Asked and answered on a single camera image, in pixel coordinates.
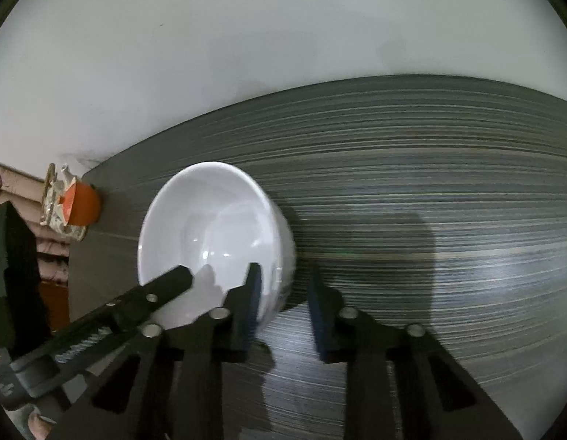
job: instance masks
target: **screw head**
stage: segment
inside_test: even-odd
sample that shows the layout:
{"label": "screw head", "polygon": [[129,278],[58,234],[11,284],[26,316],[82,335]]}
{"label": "screw head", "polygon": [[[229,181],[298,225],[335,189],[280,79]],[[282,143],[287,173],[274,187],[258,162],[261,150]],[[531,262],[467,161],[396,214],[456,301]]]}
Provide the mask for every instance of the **screw head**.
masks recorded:
{"label": "screw head", "polygon": [[216,320],[226,319],[230,315],[231,312],[225,307],[215,307],[212,311],[210,311],[210,317]]}
{"label": "screw head", "polygon": [[411,337],[423,337],[423,335],[426,334],[426,330],[421,324],[411,324],[405,328],[405,331]]}
{"label": "screw head", "polygon": [[338,315],[343,319],[356,319],[358,317],[358,310],[354,307],[345,306],[338,312]]}
{"label": "screw head", "polygon": [[141,329],[145,337],[157,337],[163,332],[163,328],[157,324],[148,324]]}

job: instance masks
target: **white bowl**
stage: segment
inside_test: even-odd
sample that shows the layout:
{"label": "white bowl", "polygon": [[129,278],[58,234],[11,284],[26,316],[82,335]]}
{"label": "white bowl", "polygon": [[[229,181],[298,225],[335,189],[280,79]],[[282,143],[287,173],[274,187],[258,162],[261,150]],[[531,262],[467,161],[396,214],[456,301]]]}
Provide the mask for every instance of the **white bowl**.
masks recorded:
{"label": "white bowl", "polygon": [[137,264],[141,285],[178,264],[194,274],[192,289],[154,315],[171,329],[222,305],[228,290],[244,284],[249,263],[259,263],[262,329],[285,304],[295,261],[287,222],[261,187],[232,165],[203,162],[177,173],[153,199]]}

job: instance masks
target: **orange object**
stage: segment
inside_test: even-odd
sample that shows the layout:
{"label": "orange object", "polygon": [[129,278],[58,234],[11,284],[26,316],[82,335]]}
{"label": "orange object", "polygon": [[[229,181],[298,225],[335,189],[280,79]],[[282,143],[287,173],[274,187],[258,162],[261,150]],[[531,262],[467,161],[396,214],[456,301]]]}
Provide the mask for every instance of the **orange object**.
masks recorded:
{"label": "orange object", "polygon": [[74,182],[63,196],[63,220],[66,224],[89,225],[98,220],[101,206],[98,193],[90,185]]}

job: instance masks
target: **bowl rim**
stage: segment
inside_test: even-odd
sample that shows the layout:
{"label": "bowl rim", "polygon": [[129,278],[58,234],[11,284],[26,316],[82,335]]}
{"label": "bowl rim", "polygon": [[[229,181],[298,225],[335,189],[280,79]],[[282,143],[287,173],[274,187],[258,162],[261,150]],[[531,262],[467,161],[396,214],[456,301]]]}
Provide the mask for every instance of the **bowl rim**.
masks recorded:
{"label": "bowl rim", "polygon": [[[233,174],[235,174],[236,176],[238,176],[241,180],[243,180],[243,182],[245,182],[247,185],[249,185],[252,189],[253,192],[255,193],[255,195],[259,198],[259,201],[261,201],[261,205],[263,206],[263,208],[267,211],[267,213],[269,214],[269,223],[271,224],[271,226],[273,227],[273,248],[274,248],[274,253],[275,253],[275,265],[277,267],[281,267],[282,263],[283,263],[283,254],[281,252],[282,248],[281,248],[281,234],[280,234],[280,227],[279,224],[277,223],[277,218],[275,216],[275,211],[273,209],[272,203],[268,197],[268,195],[264,192],[264,190],[261,188],[261,186],[259,186],[259,184],[257,182],[255,182],[255,180],[253,179],[253,177],[251,177],[248,173],[246,173],[244,170],[239,169],[238,167],[235,167],[234,165],[231,164],[226,164],[224,162],[216,162],[216,161],[208,161],[208,162],[199,162],[197,164],[193,164],[193,165],[189,165],[188,167],[180,170],[179,172],[177,172],[176,174],[174,174],[173,176],[170,177],[170,179],[167,180],[167,182],[165,182],[163,184],[163,187],[161,187],[161,189],[156,193],[155,197],[153,197],[153,200],[151,201],[151,203],[149,204],[149,207],[147,209],[147,213],[145,214],[145,218],[143,219],[143,223],[141,224],[141,230],[139,233],[139,245],[137,247],[137,281],[139,282],[139,285],[143,286],[146,285],[147,283],[141,283],[141,279],[143,278],[143,268],[142,268],[142,262],[143,262],[143,257],[141,256],[142,253],[142,249],[143,249],[143,233],[145,231],[145,227],[147,222],[149,221],[150,215],[151,215],[151,209],[153,208],[153,206],[155,205],[156,201],[158,201],[159,198],[163,197],[165,192],[168,191],[170,185],[172,183],[175,183],[176,180],[186,176],[187,174],[190,174],[192,172],[196,172],[199,171],[201,169],[208,169],[208,168],[218,168],[221,170],[226,170],[228,172],[231,172]],[[264,279],[265,282],[265,278],[268,277],[268,275],[270,277],[272,277],[270,271],[271,271],[271,266],[262,266],[262,277]],[[271,286],[269,288],[270,293],[273,293],[274,289],[276,291],[279,291],[279,285],[281,284],[281,282],[277,282],[277,276],[274,277],[274,279],[271,279]],[[267,311],[266,313],[271,309],[271,304],[272,304],[272,296],[269,296],[269,304],[267,307]]]}

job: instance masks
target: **dark gray table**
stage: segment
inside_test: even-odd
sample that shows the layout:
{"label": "dark gray table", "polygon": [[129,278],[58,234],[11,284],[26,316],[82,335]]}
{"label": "dark gray table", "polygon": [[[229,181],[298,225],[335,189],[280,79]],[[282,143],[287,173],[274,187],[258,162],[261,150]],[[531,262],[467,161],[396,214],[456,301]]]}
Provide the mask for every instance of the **dark gray table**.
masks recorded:
{"label": "dark gray table", "polygon": [[288,309],[226,366],[228,439],[337,439],[344,366],[314,353],[315,259],[349,302],[431,325],[526,440],[567,400],[567,102],[493,81],[363,78],[242,102],[166,130],[85,177],[100,221],[71,248],[71,317],[137,284],[149,203],[223,161],[281,207],[299,264]]}

